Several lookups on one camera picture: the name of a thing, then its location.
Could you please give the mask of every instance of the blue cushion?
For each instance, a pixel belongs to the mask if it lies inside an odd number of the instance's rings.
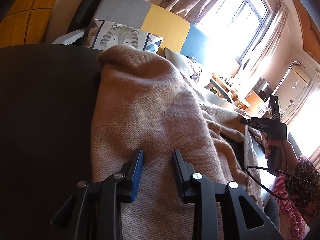
[[[210,39],[201,30],[190,24],[190,29],[180,54],[186,57],[194,57],[197,62],[205,65],[209,43]]]

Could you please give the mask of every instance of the deer print pillow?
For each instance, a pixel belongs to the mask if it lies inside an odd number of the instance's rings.
[[[137,28],[96,19],[89,27],[83,46],[106,50],[117,44],[127,44],[138,50],[156,53],[163,39]]]

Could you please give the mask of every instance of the silver screw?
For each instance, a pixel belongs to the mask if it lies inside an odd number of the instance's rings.
[[[77,186],[78,186],[78,187],[85,187],[85,186],[87,186],[87,183],[86,183],[85,181],[81,180],[81,181],[79,181],[79,182],[77,183]]]
[[[121,172],[117,172],[113,174],[113,176],[115,177],[115,179],[122,179],[124,175]]]
[[[194,179],[201,179],[201,178],[202,178],[202,174],[196,172],[196,173],[192,174],[192,177],[193,177]]]
[[[238,183],[236,183],[235,181],[230,181],[230,182],[229,182],[229,187],[231,187],[231,188],[237,188],[237,187],[238,187]]]

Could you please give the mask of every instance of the window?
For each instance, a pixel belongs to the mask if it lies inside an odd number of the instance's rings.
[[[240,62],[268,12],[264,0],[224,0],[215,15],[209,11],[196,27]]]

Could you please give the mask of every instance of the wooden cabinet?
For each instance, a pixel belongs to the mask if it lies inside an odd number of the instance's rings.
[[[0,48],[44,42],[56,0],[16,0],[0,22]]]

